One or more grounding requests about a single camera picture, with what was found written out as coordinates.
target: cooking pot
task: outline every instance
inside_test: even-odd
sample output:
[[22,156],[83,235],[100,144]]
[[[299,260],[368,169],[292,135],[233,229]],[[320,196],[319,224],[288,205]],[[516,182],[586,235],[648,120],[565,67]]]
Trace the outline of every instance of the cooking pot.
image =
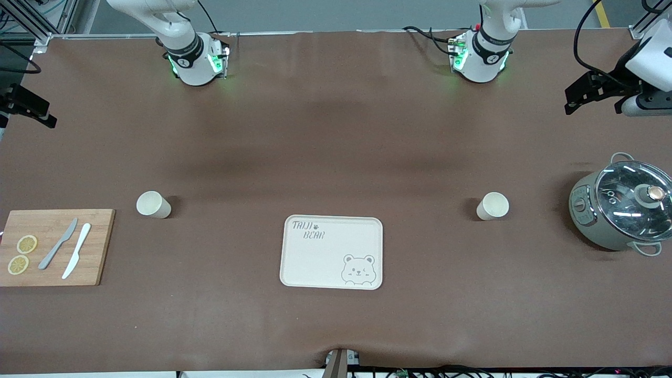
[[[625,160],[615,161],[617,157]],[[597,245],[658,256],[661,241],[672,237],[671,190],[665,172],[618,152],[606,168],[574,185],[569,213],[579,231]],[[652,253],[643,247],[653,247]]]

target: brown table cover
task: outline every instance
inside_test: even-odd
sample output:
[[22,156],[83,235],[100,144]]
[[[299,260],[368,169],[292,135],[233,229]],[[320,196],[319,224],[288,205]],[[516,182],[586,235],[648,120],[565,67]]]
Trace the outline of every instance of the brown table cover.
[[[671,364],[672,243],[601,250],[566,203],[615,151],[672,172],[672,124],[613,100],[565,116],[572,37],[521,32],[484,85],[416,34],[241,37],[204,87],[153,40],[52,41],[25,85],[58,125],[12,118],[0,220],[117,215],[100,286],[0,289],[0,373],[311,368],[337,347],[395,367]],[[632,43],[586,31],[581,52],[609,70]],[[137,214],[146,190],[170,219]],[[474,218],[489,191],[501,221]],[[283,286],[292,214],[379,218],[382,286]]]

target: white paper cup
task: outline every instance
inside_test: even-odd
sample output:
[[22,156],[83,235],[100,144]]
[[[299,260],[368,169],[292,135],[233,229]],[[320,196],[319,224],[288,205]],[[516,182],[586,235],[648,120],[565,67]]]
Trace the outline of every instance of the white paper cup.
[[142,196],[138,198],[138,202],[135,204],[135,208],[142,215],[159,219],[169,216],[172,210],[168,201],[153,190],[142,193]]
[[492,192],[483,197],[476,208],[476,214],[484,221],[501,218],[509,212],[509,200],[504,194]]

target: yellow floor line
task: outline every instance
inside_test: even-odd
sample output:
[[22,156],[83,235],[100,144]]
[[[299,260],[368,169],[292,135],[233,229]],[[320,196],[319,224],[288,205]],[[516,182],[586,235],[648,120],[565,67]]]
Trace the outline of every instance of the yellow floor line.
[[609,20],[607,19],[607,12],[604,11],[604,7],[602,6],[602,3],[597,4],[595,7],[595,12],[597,12],[597,19],[599,20],[599,25],[602,28],[610,28],[611,25],[609,25]]

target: pot handle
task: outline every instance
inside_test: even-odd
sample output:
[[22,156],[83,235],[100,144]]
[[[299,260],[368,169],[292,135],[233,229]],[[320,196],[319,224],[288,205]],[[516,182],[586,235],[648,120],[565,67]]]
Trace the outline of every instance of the pot handle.
[[[642,251],[641,247],[649,247],[649,246],[650,247],[656,247],[656,252],[654,252],[652,254],[648,254],[648,253]],[[646,256],[646,257],[658,256],[659,254],[661,254],[661,251],[663,250],[663,247],[661,246],[660,242],[658,242],[658,243],[639,243],[637,241],[631,241],[630,243],[628,243],[628,247],[632,248],[633,250],[635,250],[640,255]]]
[[632,157],[631,154],[626,153],[626,152],[617,152],[612,155],[611,163],[614,164],[614,158],[617,156],[625,157],[626,160],[634,160],[634,157]]

